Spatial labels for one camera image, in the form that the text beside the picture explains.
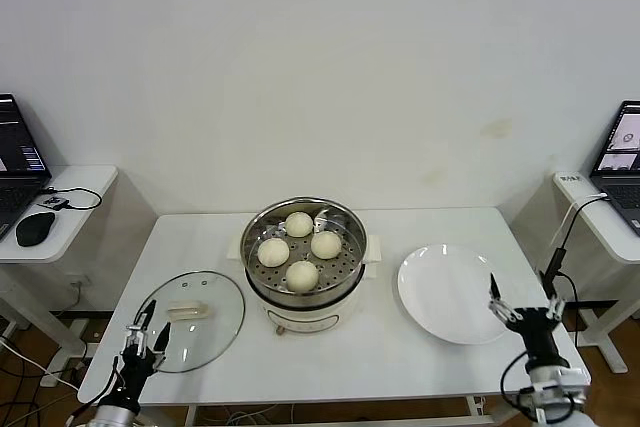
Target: wall stain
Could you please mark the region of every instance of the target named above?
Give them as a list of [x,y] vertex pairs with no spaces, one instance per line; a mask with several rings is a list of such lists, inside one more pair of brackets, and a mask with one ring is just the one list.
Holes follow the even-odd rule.
[[489,139],[506,139],[511,135],[512,131],[513,119],[508,117],[506,119],[495,120],[482,127],[482,129],[480,129],[480,136]]
[[442,183],[447,177],[447,169],[444,167],[436,167],[431,169],[422,177],[422,183],[427,186],[435,186]]

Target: electric steamer pot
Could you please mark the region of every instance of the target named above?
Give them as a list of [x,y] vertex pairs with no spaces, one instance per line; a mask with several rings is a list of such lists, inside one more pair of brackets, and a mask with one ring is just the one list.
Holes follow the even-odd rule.
[[[311,216],[314,220],[311,234],[306,237],[287,235],[285,220],[293,212],[306,212]],[[340,254],[333,259],[319,259],[311,252],[313,234],[324,230],[335,232],[342,239]],[[287,243],[289,258],[283,265],[269,268],[259,262],[258,247],[274,237]],[[297,331],[324,330],[337,323],[339,316],[334,310],[345,304],[364,275],[362,260],[366,248],[364,226],[353,212],[331,200],[312,197],[295,197],[267,207],[249,222],[240,244],[247,280],[267,304],[265,311],[276,324]],[[312,291],[295,293],[287,288],[287,269],[299,260],[308,260],[318,269],[318,284]],[[318,319],[330,314],[333,321],[318,323]]]

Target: cable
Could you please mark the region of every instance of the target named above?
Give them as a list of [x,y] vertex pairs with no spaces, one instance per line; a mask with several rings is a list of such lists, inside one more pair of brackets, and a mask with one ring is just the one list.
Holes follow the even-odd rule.
[[56,189],[55,187],[47,187],[46,189],[42,189],[40,191],[41,194],[60,194],[60,193],[64,193],[64,192],[87,192],[91,195],[95,195],[98,198],[98,202],[95,205],[90,205],[89,207],[76,207],[74,205],[65,205],[64,209],[71,209],[71,210],[93,210],[93,209],[97,209],[98,207],[100,207],[100,205],[102,205],[102,196],[97,193],[94,192],[93,190],[90,189],[85,189],[84,187],[73,187],[72,189]]
[[562,241],[562,245],[560,246],[561,249],[564,249],[565,245],[567,245],[567,240],[569,240],[569,234],[571,234],[571,229],[573,229],[573,225],[576,223],[576,219],[578,218],[578,215],[580,215],[580,212],[582,212],[582,209],[584,209],[589,204],[593,204],[594,202],[598,202],[599,200],[609,200],[609,198],[605,196],[605,197],[598,197],[597,199],[592,199],[589,202],[586,202],[586,203],[582,204],[580,206],[580,208],[578,210],[576,210],[576,213],[573,214],[573,219],[571,220],[571,223],[569,224],[569,230],[567,230],[567,233],[564,236],[564,240]]
[[[551,241],[549,242],[549,244],[547,244],[547,247],[545,248],[545,250],[543,252],[543,256],[544,256],[544,253],[547,252],[547,250],[549,250],[549,247],[553,246],[553,244],[555,243],[556,238],[558,237],[560,232],[562,232],[564,224],[567,221],[567,219],[569,218],[569,214],[571,213],[571,211],[573,210],[573,208],[575,206],[577,206],[579,203],[581,203],[581,202],[583,202],[584,200],[587,200],[587,199],[596,198],[596,197],[600,199],[600,198],[605,198],[606,196],[607,196],[607,194],[601,192],[599,194],[585,195],[584,197],[581,197],[578,200],[574,200],[571,203],[571,205],[569,205],[569,208],[565,212],[564,217],[562,219],[562,222],[560,222],[560,225],[558,226],[558,229],[553,234],[553,237],[551,237]],[[542,260],[543,260],[542,257],[538,260],[538,263],[536,264],[536,270],[538,270],[538,268],[540,267],[540,264],[542,263]]]
[[[31,396],[31,403],[36,405],[36,410],[32,411],[31,408],[29,408],[29,412],[33,412],[34,414],[36,414],[36,423],[38,424],[38,427],[40,427],[42,425],[42,419],[40,418],[40,407],[38,407],[38,404],[36,404],[36,400],[38,399],[38,392],[40,391],[40,382],[38,382],[38,385],[36,385],[35,390],[33,391],[33,395]],[[25,427],[28,427],[29,421],[25,421]]]
[[77,388],[75,385],[73,385],[73,384],[71,384],[71,383],[67,382],[66,380],[62,380],[60,377],[56,377],[55,375],[53,375],[53,373],[52,373],[52,372],[49,372],[47,369],[45,369],[44,367],[42,367],[42,366],[41,366],[40,364],[38,364],[37,362],[35,362],[35,361],[31,360],[31,359],[30,359],[30,358],[28,358],[28,357],[25,357],[25,356],[24,356],[24,355],[22,355],[22,354],[19,354],[16,350],[12,349],[12,348],[11,348],[11,347],[6,343],[6,341],[5,341],[4,339],[0,339],[0,344],[3,344],[7,350],[9,350],[9,351],[13,352],[15,355],[17,355],[17,356],[18,356],[18,357],[20,357],[21,359],[26,360],[26,361],[27,361],[27,362],[29,362],[30,364],[35,365],[36,367],[38,367],[38,368],[39,368],[40,370],[42,370],[43,372],[46,372],[48,375],[50,375],[51,377],[53,377],[54,379],[56,379],[58,382],[60,382],[60,383],[62,383],[62,384],[65,384],[65,385],[68,385],[68,386],[69,386],[69,387],[71,387],[73,390],[78,391],[78,388]]
[[573,282],[573,279],[571,277],[569,277],[567,274],[565,274],[563,272],[558,272],[558,276],[559,277],[564,277],[565,279],[567,279],[569,281],[569,283],[571,284],[571,289],[573,289],[573,299],[576,302],[576,319],[575,319],[574,344],[575,344],[576,349],[577,349],[578,348],[578,314],[580,312],[580,309],[578,308],[578,290],[576,289],[576,284]]
[[[11,345],[13,345],[13,347],[17,349],[16,344],[13,343],[11,341],[11,339],[8,339],[7,337],[5,337],[3,335],[0,335],[0,339],[4,339],[4,340],[7,340],[7,341],[11,342]],[[84,361],[85,361],[85,359],[87,357],[87,349],[88,348],[89,348],[89,345],[86,342],[84,342],[84,353],[82,354],[82,358],[80,359],[80,362],[75,367],[69,367],[67,369],[62,369],[62,370],[54,370],[54,371],[51,371],[51,374],[63,374],[65,372],[70,372],[72,370],[78,370],[78,368],[82,368],[82,366],[80,364],[84,365]],[[10,375],[12,377],[24,377],[25,379],[41,379],[42,377],[46,377],[47,375],[51,375],[51,374],[20,375],[20,374],[16,374],[15,372],[11,372],[9,370],[6,370],[3,367],[0,367],[0,372],[3,372],[3,373],[5,373],[7,375]]]
[[80,298],[82,297],[82,282],[73,282],[71,285],[74,285],[78,291],[78,294],[76,296],[76,300],[68,305],[67,307],[65,307],[64,309],[62,309],[60,312],[58,312],[56,314],[56,317],[60,317],[62,314],[64,314],[65,312],[73,309],[76,305],[78,305],[80,303]]
[[[513,402],[508,396],[507,393],[504,390],[504,381],[505,378],[507,377],[507,374],[509,373],[509,371],[513,368],[514,365],[516,365],[516,363],[525,355],[527,355],[527,351],[525,350],[524,352],[522,352],[520,355],[518,355],[515,359],[513,359],[511,361],[511,363],[507,366],[506,369],[504,369],[504,372],[502,372],[502,376],[500,376],[500,395],[502,396],[502,399],[509,404],[511,407],[513,407],[514,409],[516,409],[517,411],[519,411],[522,415],[524,415],[527,419],[529,419],[532,422],[538,422],[538,419],[536,417],[534,417],[533,415],[531,415],[530,410],[523,406],[520,403],[520,397],[522,395],[522,392],[524,389],[521,389],[518,392],[518,395],[516,395],[516,401]],[[553,425],[553,424],[559,424],[560,422],[564,422],[565,420],[567,420],[569,417],[571,417],[571,415],[573,414],[573,412],[575,411],[576,408],[576,403],[575,400],[573,399],[573,396],[571,394],[565,394],[564,397],[569,399],[570,405],[569,405],[569,410],[567,411],[566,414],[562,415],[561,417],[558,417],[556,419],[547,419],[546,424],[547,425]]]
[[9,409],[7,410],[7,413],[4,415],[4,418],[2,419],[2,424],[1,425],[5,425],[7,423],[7,420],[9,420],[9,418],[11,417],[11,412],[13,412],[13,406],[16,405],[16,401],[18,400],[18,394],[20,393],[20,389],[22,388],[22,383],[24,382],[24,373],[25,373],[25,369],[26,369],[26,363],[24,361],[24,359],[20,359],[22,361],[22,375],[20,376],[20,382],[18,382],[18,388],[16,389],[15,393],[13,394],[13,399],[11,399],[11,402],[8,402],[7,405],[9,405]]
[[104,386],[104,388],[100,391],[100,393],[98,395],[96,395],[89,402],[86,402],[86,403],[82,404],[76,410],[71,412],[71,415],[69,416],[67,421],[64,423],[65,427],[71,426],[76,418],[78,418],[80,415],[82,415],[89,407],[91,407],[93,404],[95,404],[98,400],[100,400],[102,398],[102,396],[104,394],[107,393],[107,391],[109,390],[109,387],[111,387],[111,383],[113,382],[113,379],[116,377],[117,373],[118,373],[118,357],[116,356],[116,357],[113,358],[113,364],[111,364],[111,374],[109,375],[109,380],[107,380],[107,383]]
[[33,402],[14,402],[14,401],[10,401],[10,402],[2,402],[0,404],[0,409],[2,407],[6,407],[7,405],[12,405],[12,404],[13,405],[37,405],[37,404],[34,404]]
[[64,399],[68,399],[72,395],[76,395],[76,393],[75,392],[69,392],[67,395],[63,395],[62,397],[58,397],[57,399],[52,400],[48,404],[45,404],[42,407],[39,407],[37,410],[32,410],[31,412],[28,412],[27,414],[23,415],[22,417],[18,417],[16,420],[14,420],[13,422],[8,423],[4,427],[11,427],[12,425],[16,425],[21,420],[24,420],[27,417],[31,417],[32,415],[37,414],[38,412],[42,412],[44,409],[48,409],[53,404],[57,404],[58,402],[60,402],[60,401],[62,401]]
[[507,366],[507,368],[504,369],[504,372],[502,372],[502,376],[500,377],[500,395],[502,395],[502,399],[507,404],[509,404],[511,407],[513,407],[516,410],[520,410],[520,406],[515,402],[513,402],[509,397],[507,397],[507,393],[504,390],[504,380],[506,379],[507,374],[513,368],[513,366],[516,365],[516,362],[518,362],[525,355],[527,355],[526,350],[511,361],[511,363]]
[[273,424],[269,421],[269,419],[267,419],[267,418],[266,418],[264,415],[262,415],[262,414],[256,414],[256,417],[260,417],[260,418],[262,419],[262,421],[263,421],[265,424],[267,424],[267,425],[273,425]]
[[229,417],[229,419],[227,420],[227,425],[238,425],[237,423],[234,422],[239,422],[240,420],[249,417],[251,419],[252,422],[254,422],[254,425],[257,425],[256,421],[253,419],[254,415],[260,415],[260,414],[264,414],[265,412],[268,412],[271,409],[276,408],[278,405],[280,404],[273,404],[270,407],[267,407],[266,409],[263,410],[259,410],[257,412],[251,412],[251,413],[245,413],[245,412],[234,412],[233,414],[231,414],[231,417]]

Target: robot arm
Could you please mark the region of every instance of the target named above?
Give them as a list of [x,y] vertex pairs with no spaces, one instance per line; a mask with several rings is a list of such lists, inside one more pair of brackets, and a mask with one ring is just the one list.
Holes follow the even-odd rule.
[[147,328],[155,309],[155,300],[127,326],[127,337],[121,352],[124,367],[109,394],[100,400],[95,417],[87,427],[130,427],[140,413],[140,394],[165,359],[171,324],[167,322],[152,349],[147,347]]
[[553,331],[562,320],[564,301],[552,295],[546,308],[514,309],[501,299],[493,275],[490,294],[489,309],[509,330],[520,334],[528,357],[525,369],[531,386],[520,389],[515,401],[506,396],[504,378],[512,363],[500,380],[505,401],[534,425],[593,426],[591,419],[582,413],[588,379],[581,369],[569,367],[553,339]]

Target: floor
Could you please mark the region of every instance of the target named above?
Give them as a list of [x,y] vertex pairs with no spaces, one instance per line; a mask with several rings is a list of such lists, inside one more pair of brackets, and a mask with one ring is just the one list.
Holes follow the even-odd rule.
[[[571,311],[568,311],[565,319],[568,328],[572,327],[572,318]],[[84,340],[99,341],[106,325],[106,320],[92,320]],[[587,413],[602,427],[640,427],[640,349],[638,348],[640,345],[640,321],[632,319],[625,321],[612,333],[612,337],[629,366],[629,373],[612,374],[596,348],[581,348],[580,353],[589,366],[593,378]],[[33,327],[26,331],[18,331],[12,340],[25,355],[41,364],[46,364],[56,351],[55,344]],[[21,361],[11,353],[3,351],[0,353],[0,368],[19,374]],[[26,373],[33,375],[37,371],[35,367],[27,364]],[[75,380],[81,381],[83,374],[84,371],[80,370],[75,376]],[[63,378],[71,381],[70,373],[65,373]],[[19,377],[12,377],[0,372],[0,426],[64,425],[68,415],[79,406],[71,389],[65,386],[37,389],[38,382],[38,379],[27,378],[20,385]],[[15,397],[15,402],[27,404],[35,402],[42,407],[65,395],[68,397],[43,410],[40,424],[38,424],[36,415],[16,422],[29,409],[29,405],[21,404],[11,407],[6,404],[14,400],[19,385],[20,389]],[[496,399],[487,399],[488,405],[495,402]],[[197,425],[224,425],[230,412],[257,412],[268,407],[270,406],[233,406],[229,410],[224,407],[201,408],[198,410]],[[91,412],[93,412],[92,409],[79,420],[86,421]],[[289,423],[293,414],[295,423],[349,422],[364,419],[442,417],[466,415],[466,413],[466,403],[463,399],[299,404],[295,406],[293,411],[290,404],[283,404],[265,411],[262,417],[256,416],[255,420],[258,423]],[[186,409],[167,409],[167,414],[174,418],[178,425],[182,425]],[[240,424],[249,425],[252,423],[251,420],[250,418],[241,419]],[[505,425],[508,427],[529,427],[530,423],[520,416]]]

